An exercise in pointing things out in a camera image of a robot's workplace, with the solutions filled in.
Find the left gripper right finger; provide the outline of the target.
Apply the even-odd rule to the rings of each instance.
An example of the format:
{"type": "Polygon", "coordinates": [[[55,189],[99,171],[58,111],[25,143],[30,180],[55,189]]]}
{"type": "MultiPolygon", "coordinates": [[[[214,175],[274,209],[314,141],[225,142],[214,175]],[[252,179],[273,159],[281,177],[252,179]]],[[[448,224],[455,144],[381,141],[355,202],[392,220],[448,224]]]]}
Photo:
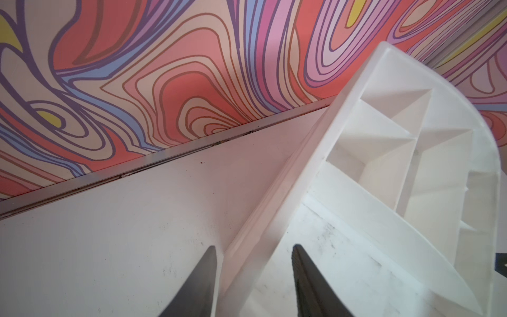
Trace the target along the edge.
{"type": "Polygon", "coordinates": [[[302,245],[293,246],[291,259],[298,316],[353,316],[302,245]]]}

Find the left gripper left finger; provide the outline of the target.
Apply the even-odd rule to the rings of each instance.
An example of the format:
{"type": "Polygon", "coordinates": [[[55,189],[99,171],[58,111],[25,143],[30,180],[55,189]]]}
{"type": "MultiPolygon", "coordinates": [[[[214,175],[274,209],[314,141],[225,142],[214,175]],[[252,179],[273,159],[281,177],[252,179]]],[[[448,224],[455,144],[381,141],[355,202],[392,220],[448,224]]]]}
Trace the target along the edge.
{"type": "Polygon", "coordinates": [[[217,280],[217,251],[210,246],[168,306],[159,314],[210,317],[217,280]]]}

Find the white plastic drawer organizer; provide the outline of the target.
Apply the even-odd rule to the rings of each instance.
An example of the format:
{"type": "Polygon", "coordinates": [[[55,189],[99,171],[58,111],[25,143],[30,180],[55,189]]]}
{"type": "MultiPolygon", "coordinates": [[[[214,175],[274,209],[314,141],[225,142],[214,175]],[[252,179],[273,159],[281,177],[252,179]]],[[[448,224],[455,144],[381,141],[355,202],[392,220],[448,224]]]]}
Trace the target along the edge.
{"type": "Polygon", "coordinates": [[[489,316],[500,155],[447,80],[380,43],[224,253],[220,316],[294,316],[301,245],[355,316],[489,316]]]}

